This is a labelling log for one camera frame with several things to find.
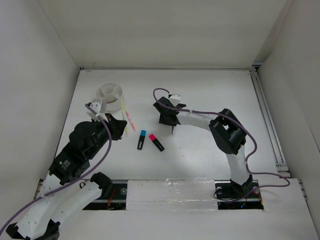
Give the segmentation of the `yellow thin highlighter pen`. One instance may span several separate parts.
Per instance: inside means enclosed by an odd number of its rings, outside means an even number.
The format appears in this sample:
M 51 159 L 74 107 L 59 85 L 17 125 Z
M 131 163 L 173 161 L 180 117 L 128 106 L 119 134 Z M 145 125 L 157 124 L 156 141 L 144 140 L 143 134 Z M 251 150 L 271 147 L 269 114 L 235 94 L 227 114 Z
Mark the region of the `yellow thin highlighter pen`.
M 126 114 L 125 114 L 125 105 L 124 105 L 123 99 L 121 99 L 121 113 L 122 113 L 122 119 L 123 119 L 125 122 L 127 122 L 127 121 L 126 121 Z M 126 125 L 125 128 L 124 128 L 124 134 L 125 134 L 126 137 L 128 137 L 127 125 Z

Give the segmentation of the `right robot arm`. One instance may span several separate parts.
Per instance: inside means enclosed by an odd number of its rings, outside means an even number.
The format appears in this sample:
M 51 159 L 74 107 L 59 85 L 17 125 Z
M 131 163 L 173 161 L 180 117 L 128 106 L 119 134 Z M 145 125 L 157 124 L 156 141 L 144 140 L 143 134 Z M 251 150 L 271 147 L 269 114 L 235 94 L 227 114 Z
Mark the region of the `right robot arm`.
M 173 105 L 166 97 L 161 97 L 153 106 L 160 113 L 160 124 L 173 128 L 177 125 L 193 126 L 211 132 L 215 144 L 226 155 L 233 197 L 243 197 L 250 191 L 253 177 L 247 170 L 245 156 L 247 133 L 231 110 L 225 108 L 212 118 L 209 113 L 183 109 L 185 104 Z

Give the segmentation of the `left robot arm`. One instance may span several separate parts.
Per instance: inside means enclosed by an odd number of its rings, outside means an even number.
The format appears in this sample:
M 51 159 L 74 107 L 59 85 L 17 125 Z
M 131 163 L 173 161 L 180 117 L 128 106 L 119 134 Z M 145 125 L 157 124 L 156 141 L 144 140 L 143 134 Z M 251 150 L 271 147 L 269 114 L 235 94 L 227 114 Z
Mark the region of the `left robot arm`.
M 62 203 L 67 187 L 76 183 L 90 167 L 90 160 L 105 143 L 122 138 L 127 121 L 117 120 L 110 113 L 99 120 L 78 123 L 69 135 L 69 142 L 49 167 L 38 198 L 27 204 L 23 219 L 8 220 L 1 228 L 16 240 L 56 240 L 62 224 L 97 198 L 113 195 L 113 181 L 102 172 L 92 175 L 82 189 Z

